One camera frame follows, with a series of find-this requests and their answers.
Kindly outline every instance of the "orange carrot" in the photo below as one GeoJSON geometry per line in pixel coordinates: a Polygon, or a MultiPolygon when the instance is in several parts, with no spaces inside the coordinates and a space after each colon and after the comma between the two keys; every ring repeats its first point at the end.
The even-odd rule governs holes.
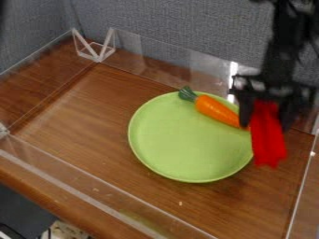
{"type": "Polygon", "coordinates": [[[236,113],[208,95],[200,95],[196,98],[196,109],[202,115],[209,116],[214,120],[236,128],[240,128],[236,113]]]}
{"type": "Polygon", "coordinates": [[[178,97],[182,100],[188,100],[194,102],[197,111],[210,117],[212,119],[241,129],[238,125],[238,117],[236,113],[216,99],[209,97],[208,95],[196,95],[189,87],[184,87],[178,91],[178,97]]]}

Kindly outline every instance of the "green plate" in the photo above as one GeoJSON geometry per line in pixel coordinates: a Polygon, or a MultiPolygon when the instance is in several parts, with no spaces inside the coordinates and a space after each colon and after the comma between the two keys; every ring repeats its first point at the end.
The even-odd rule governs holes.
{"type": "MultiPolygon", "coordinates": [[[[210,95],[234,112],[237,107],[210,95]]],[[[202,183],[236,173],[252,158],[250,135],[196,112],[176,92],[148,101],[128,126],[130,148],[161,176],[202,183]]]]}

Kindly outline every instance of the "plate rim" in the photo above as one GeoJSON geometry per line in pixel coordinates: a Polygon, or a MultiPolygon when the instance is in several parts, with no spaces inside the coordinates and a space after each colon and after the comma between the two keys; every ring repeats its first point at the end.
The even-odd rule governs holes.
{"type": "MultiPolygon", "coordinates": [[[[141,162],[141,164],[152,171],[154,172],[156,174],[158,174],[160,176],[165,177],[165,178],[169,178],[172,180],[176,180],[178,182],[184,182],[184,183],[209,183],[209,182],[214,182],[217,180],[221,180],[222,178],[225,177],[229,177],[232,175],[234,175],[234,173],[237,173],[246,165],[248,163],[252,161],[252,158],[253,158],[253,153],[252,152],[248,152],[246,153],[246,156],[244,156],[242,158],[245,159],[246,157],[246,161],[240,165],[240,167],[237,167],[229,174],[224,175],[224,176],[220,176],[220,177],[216,177],[216,178],[210,178],[210,179],[198,179],[198,180],[194,180],[194,179],[180,179],[180,178],[174,178],[173,176],[169,176],[166,175],[165,173],[160,172],[158,170],[156,170],[148,163],[146,161],[141,158],[140,154],[137,153],[137,151],[134,150],[134,147],[132,145],[132,124],[133,124],[133,121],[134,121],[134,118],[137,117],[138,115],[138,112],[142,110],[142,108],[150,104],[153,101],[158,100],[158,98],[166,96],[166,95],[170,95],[170,94],[176,94],[177,92],[168,92],[165,94],[161,94],[158,96],[156,96],[154,98],[152,98],[150,100],[148,100],[140,107],[138,109],[134,111],[133,113],[133,116],[129,120],[129,123],[128,123],[128,130],[126,130],[126,134],[128,134],[128,144],[129,144],[129,147],[130,147],[130,150],[133,151],[133,154],[136,156],[136,158],[138,159],[138,161],[141,162]]],[[[205,92],[201,92],[201,91],[196,91],[196,93],[198,94],[206,94],[212,97],[214,97],[217,100],[221,101],[221,103],[226,103],[228,105],[230,105],[232,107],[232,110],[237,110],[237,106],[234,104],[232,104],[230,102],[228,102],[224,98],[221,98],[220,96],[217,95],[213,95],[213,94],[209,94],[209,93],[205,93],[205,92]]]]}

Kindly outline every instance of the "wooden table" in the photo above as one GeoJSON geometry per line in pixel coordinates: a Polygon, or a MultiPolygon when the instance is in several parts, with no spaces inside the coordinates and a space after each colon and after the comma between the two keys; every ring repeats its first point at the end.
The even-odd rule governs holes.
{"type": "MultiPolygon", "coordinates": [[[[65,42],[53,54],[0,83],[0,119],[10,124],[28,113],[10,127],[10,133],[217,238],[282,238],[312,136],[294,129],[288,131],[289,158],[277,170],[249,163],[237,174],[214,183],[186,184],[165,179],[137,161],[126,142],[126,125],[145,101],[176,89],[104,64],[90,64],[84,59],[74,62],[65,57],[69,51],[72,46],[65,42]],[[58,74],[66,72],[49,77],[49,65],[60,58],[69,72],[72,67],[76,72],[76,67],[89,66],[66,84],[58,82],[58,74]],[[56,84],[64,85],[61,91],[53,90],[56,84]],[[48,92],[49,100],[30,110],[48,92]]],[[[0,181],[96,238],[145,238],[5,160],[0,161],[0,181]]]]}

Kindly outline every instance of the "gray backdrop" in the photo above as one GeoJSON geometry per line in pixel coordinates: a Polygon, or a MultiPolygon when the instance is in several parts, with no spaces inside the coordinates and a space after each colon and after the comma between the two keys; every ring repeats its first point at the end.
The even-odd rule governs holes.
{"type": "MultiPolygon", "coordinates": [[[[109,27],[258,67],[270,36],[272,5],[249,0],[9,0],[0,35],[0,72],[70,26],[102,41],[109,27]]],[[[148,52],[156,56],[156,48],[148,52]]],[[[294,79],[319,86],[312,48],[294,79]]]]}
{"type": "Polygon", "coordinates": [[[64,0],[6,1],[0,16],[0,73],[66,31],[65,16],[64,0]]]}

